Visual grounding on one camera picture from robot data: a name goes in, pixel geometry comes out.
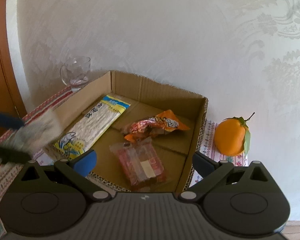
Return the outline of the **white grey printed snack bag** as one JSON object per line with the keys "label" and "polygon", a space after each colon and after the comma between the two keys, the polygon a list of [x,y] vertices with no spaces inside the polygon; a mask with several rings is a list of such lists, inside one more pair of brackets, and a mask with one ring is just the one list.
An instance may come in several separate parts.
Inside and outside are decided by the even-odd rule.
{"label": "white grey printed snack bag", "polygon": [[1,142],[0,146],[34,155],[38,150],[58,139],[62,133],[58,116],[53,110],[48,109],[39,118]]}

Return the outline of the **red clear snack packet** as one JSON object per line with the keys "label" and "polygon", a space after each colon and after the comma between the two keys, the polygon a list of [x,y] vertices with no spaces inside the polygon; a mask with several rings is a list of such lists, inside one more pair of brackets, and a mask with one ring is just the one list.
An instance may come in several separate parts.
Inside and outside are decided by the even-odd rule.
{"label": "red clear snack packet", "polygon": [[119,160],[132,190],[140,191],[166,181],[165,168],[152,145],[151,138],[136,143],[113,144],[109,149]]}

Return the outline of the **brown wooden door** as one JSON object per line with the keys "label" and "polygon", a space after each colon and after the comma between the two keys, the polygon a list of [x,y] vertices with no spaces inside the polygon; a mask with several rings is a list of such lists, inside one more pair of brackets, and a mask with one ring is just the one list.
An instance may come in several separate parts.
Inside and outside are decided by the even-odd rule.
{"label": "brown wooden door", "polygon": [[17,118],[27,114],[15,80],[8,48],[6,0],[0,0],[0,111]]}

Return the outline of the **patterned tablecloth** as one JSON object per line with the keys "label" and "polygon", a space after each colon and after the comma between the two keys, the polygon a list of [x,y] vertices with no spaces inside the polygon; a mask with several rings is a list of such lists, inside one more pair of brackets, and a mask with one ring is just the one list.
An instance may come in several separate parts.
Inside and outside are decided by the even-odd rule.
{"label": "patterned tablecloth", "polygon": [[[27,114],[23,121],[25,124],[28,124],[36,119],[38,119],[42,114],[44,114],[49,109],[57,108],[57,106],[61,105],[72,96],[74,92],[70,87],[66,87],[62,89],[57,94],[53,95],[51,98],[44,101],[41,105]],[[200,128],[199,139],[197,142],[197,150],[200,150],[204,155],[208,157],[213,157],[215,161],[219,160],[228,160],[233,163],[235,166],[247,166],[248,165],[248,157],[244,155],[244,153],[236,156],[236,157],[226,157],[219,152],[217,152],[214,142],[213,136],[215,133],[215,129],[217,127],[217,123],[211,120],[202,121],[202,126]],[[14,135],[13,131],[9,130],[4,135],[0,137],[0,143],[3,144],[5,140],[10,139]],[[8,153],[3,153],[4,157],[7,157],[8,162],[4,164],[4,159],[2,158],[2,162],[0,163],[0,200],[3,197],[3,194],[8,189],[8,186],[12,183],[16,175],[21,170],[21,162],[14,162],[25,159],[25,154],[20,155],[18,152],[12,153],[11,151]],[[32,156],[34,160],[39,161],[39,164],[43,165],[52,165],[53,158],[48,156],[48,150],[38,150]],[[110,183],[105,179],[102,179],[100,176],[97,176],[95,172],[91,172],[88,175],[88,179],[90,179],[93,183],[100,184],[101,186],[105,186],[107,190],[110,191],[125,191],[122,187],[115,186],[114,183]],[[193,186],[194,184],[200,182],[202,180],[202,176],[192,167],[185,185],[185,188]],[[0,219],[0,239],[4,237],[6,234],[6,230],[2,224]]]}

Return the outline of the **yellow noodle packet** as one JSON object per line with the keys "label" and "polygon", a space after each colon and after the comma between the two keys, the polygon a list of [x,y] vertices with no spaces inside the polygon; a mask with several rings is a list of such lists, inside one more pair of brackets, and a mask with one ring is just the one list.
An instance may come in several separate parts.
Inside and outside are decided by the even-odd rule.
{"label": "yellow noodle packet", "polygon": [[116,97],[104,96],[52,146],[68,159],[75,159],[89,150],[129,107]]}

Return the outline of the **orange fruit with leaf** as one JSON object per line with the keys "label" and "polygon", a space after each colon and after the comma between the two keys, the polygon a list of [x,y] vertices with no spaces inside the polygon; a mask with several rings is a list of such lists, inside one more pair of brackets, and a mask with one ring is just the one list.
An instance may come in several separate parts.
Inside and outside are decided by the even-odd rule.
{"label": "orange fruit with leaf", "polygon": [[232,117],[224,119],[214,133],[214,143],[217,150],[226,156],[235,157],[240,154],[247,155],[250,150],[251,133],[247,122],[255,115],[255,112],[244,119]]}

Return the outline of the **orange crumpled snack wrapper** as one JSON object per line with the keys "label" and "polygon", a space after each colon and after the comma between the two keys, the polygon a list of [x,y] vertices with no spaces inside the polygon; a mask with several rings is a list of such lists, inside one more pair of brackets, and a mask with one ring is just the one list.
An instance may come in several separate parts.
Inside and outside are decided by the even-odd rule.
{"label": "orange crumpled snack wrapper", "polygon": [[182,123],[173,111],[169,109],[150,118],[128,124],[121,129],[121,132],[127,141],[135,143],[176,130],[188,131],[190,128]]}

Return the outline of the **open cardboard box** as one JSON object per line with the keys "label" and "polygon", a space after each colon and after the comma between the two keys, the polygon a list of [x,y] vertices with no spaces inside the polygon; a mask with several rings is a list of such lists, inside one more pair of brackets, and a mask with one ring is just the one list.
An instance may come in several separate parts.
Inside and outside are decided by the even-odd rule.
{"label": "open cardboard box", "polygon": [[115,191],[181,193],[202,140],[206,97],[111,70],[56,108],[63,131],[51,155],[97,154],[91,174]]}

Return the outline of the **clear glass cup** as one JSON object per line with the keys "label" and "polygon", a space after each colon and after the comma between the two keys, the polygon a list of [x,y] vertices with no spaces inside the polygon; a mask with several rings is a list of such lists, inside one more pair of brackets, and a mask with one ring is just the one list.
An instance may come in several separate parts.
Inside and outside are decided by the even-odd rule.
{"label": "clear glass cup", "polygon": [[62,82],[76,92],[85,87],[90,79],[90,61],[86,56],[69,58],[60,68]]}

